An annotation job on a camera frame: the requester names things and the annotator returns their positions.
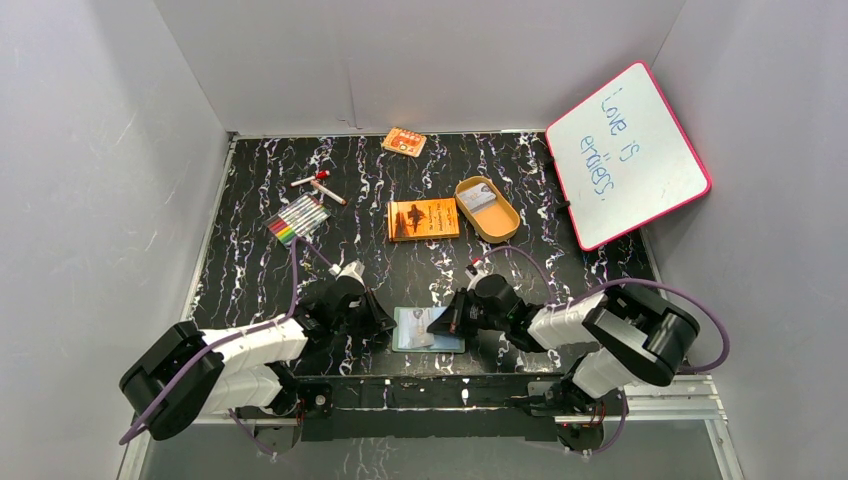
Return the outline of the white VIP credit card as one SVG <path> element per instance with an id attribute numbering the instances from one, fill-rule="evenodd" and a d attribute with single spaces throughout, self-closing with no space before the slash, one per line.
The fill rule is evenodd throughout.
<path id="1" fill-rule="evenodd" d="M 435 336 L 427 332 L 427 327 L 432 322 L 429 308 L 399 308 L 396 322 L 398 347 L 400 349 L 425 348 L 435 343 Z"/>

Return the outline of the mint green card holder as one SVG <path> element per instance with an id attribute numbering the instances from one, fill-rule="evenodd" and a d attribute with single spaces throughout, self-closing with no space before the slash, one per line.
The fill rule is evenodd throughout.
<path id="1" fill-rule="evenodd" d="M 438 335 L 427 328 L 445 307 L 396 307 L 393 318 L 392 351 L 400 353 L 464 353 L 465 341 L 448 335 Z"/>

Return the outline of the tan oval tray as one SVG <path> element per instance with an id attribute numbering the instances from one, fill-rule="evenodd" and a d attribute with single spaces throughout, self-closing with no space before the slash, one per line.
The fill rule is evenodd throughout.
<path id="1" fill-rule="evenodd" d="M 471 214 L 459 200 L 458 193 L 478 183 L 488 184 L 497 195 L 497 200 L 488 208 Z M 503 243 L 512 238 L 521 226 L 521 218 L 517 211 L 494 183 L 486 177 L 473 176 L 460 181 L 455 188 L 454 197 L 458 208 L 469 220 L 476 234 L 487 243 Z"/>

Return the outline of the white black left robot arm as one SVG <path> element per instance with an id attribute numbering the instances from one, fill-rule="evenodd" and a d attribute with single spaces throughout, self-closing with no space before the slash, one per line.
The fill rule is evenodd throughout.
<path id="1" fill-rule="evenodd" d="M 375 293 L 355 273 L 341 273 L 314 300 L 261 323 L 199 329 L 172 325 L 121 377 L 119 389 L 136 418 L 122 445 L 142 433 L 166 440 L 197 417 L 256 407 L 287 416 L 302 404 L 289 368 L 336 335 L 371 336 L 396 327 Z"/>

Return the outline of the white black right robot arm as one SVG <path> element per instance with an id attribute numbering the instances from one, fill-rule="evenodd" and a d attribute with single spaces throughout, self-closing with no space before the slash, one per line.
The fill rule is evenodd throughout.
<path id="1" fill-rule="evenodd" d="M 525 352 L 544 353 L 567 344 L 596 343 L 561 380 L 517 405 L 590 413 L 603 397 L 634 381 L 669 385 L 700 326 L 657 293 L 657 283 L 626 279 L 580 301 L 555 306 L 523 300 L 499 274 L 478 275 L 457 290 L 428 326 L 432 334 L 468 339 L 481 330 L 502 332 Z"/>

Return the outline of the white card in tray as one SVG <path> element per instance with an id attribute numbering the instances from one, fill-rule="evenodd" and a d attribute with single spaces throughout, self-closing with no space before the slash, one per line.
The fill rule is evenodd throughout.
<path id="1" fill-rule="evenodd" d="M 458 198 L 471 214 L 475 214 L 493 205 L 497 200 L 497 195 L 488 184 L 478 183 L 459 192 Z"/>

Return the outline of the small orange card box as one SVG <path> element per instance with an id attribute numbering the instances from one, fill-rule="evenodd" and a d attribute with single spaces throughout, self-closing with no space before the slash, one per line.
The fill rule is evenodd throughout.
<path id="1" fill-rule="evenodd" d="M 410 130 L 393 127 L 381 143 L 384 150 L 417 158 L 423 151 L 427 137 Z"/>

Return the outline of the orange Huckleberry Finn book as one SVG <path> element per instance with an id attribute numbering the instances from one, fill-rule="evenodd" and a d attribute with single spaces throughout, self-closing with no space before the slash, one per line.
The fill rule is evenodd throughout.
<path id="1" fill-rule="evenodd" d="M 392 201 L 387 220 L 391 242 L 453 239 L 460 234 L 454 198 Z"/>

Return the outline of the clear case of markers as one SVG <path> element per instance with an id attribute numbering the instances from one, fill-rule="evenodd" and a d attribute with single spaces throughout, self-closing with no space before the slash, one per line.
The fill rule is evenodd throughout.
<path id="1" fill-rule="evenodd" d="M 312 194 L 303 194 L 264 222 L 267 230 L 285 246 L 306 237 L 330 218 L 329 210 Z"/>

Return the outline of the white marker orange cap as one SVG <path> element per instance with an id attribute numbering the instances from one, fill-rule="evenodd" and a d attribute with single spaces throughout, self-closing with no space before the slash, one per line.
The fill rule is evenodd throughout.
<path id="1" fill-rule="evenodd" d="M 340 205 L 346 205 L 346 204 L 347 204 L 347 201 L 346 201 L 344 198 L 342 198 L 340 195 L 338 195 L 338 194 L 334 193 L 333 191 L 331 191 L 329 188 L 327 188 L 326 186 L 324 186 L 323 184 L 321 184 L 319 181 L 317 181 L 317 180 L 312 180 L 312 181 L 310 182 L 310 184 L 313 186 L 313 188 L 314 188 L 315 190 L 317 190 L 317 191 L 319 191 L 320 193 L 324 194 L 326 197 L 328 197 L 328 198 L 332 199 L 332 200 L 333 200 L 333 201 L 335 201 L 336 203 L 338 203 L 338 204 L 340 204 Z"/>

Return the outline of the white marker red cap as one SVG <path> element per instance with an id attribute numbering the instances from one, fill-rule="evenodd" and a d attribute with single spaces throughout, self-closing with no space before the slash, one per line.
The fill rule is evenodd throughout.
<path id="1" fill-rule="evenodd" d="M 295 181 L 291 182 L 291 183 L 290 183 L 290 186 L 291 186 L 292 188 L 294 188 L 294 187 L 298 187 L 298 186 L 300 186 L 300 185 L 304 185 L 304 184 L 310 183 L 310 182 L 312 182 L 312 181 L 318 181 L 318 180 L 325 179 L 325 178 L 327 178 L 327 177 L 329 177 L 329 176 L 330 176 L 330 171 L 329 171 L 329 170 L 321 170 L 321 171 L 317 172 L 317 173 L 316 173 L 316 174 L 314 174 L 314 175 L 311 175 L 311 176 L 309 176 L 309 177 L 304 177 L 304 178 L 301 178 L 301 179 L 298 179 L 298 180 L 295 180 Z"/>

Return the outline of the pink framed whiteboard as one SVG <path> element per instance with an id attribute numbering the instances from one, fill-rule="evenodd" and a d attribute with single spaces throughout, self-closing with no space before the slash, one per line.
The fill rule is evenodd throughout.
<path id="1" fill-rule="evenodd" d="M 545 138 L 584 251 L 699 199 L 712 187 L 644 61 L 550 124 Z"/>

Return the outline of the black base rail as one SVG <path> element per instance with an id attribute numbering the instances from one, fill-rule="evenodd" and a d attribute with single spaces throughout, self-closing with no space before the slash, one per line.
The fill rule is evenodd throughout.
<path id="1" fill-rule="evenodd" d="M 238 407 L 263 428 L 292 426 L 302 442 L 517 437 L 596 451 L 621 433 L 622 393 L 579 400 L 557 373 L 470 376 L 301 376 L 275 407 Z"/>

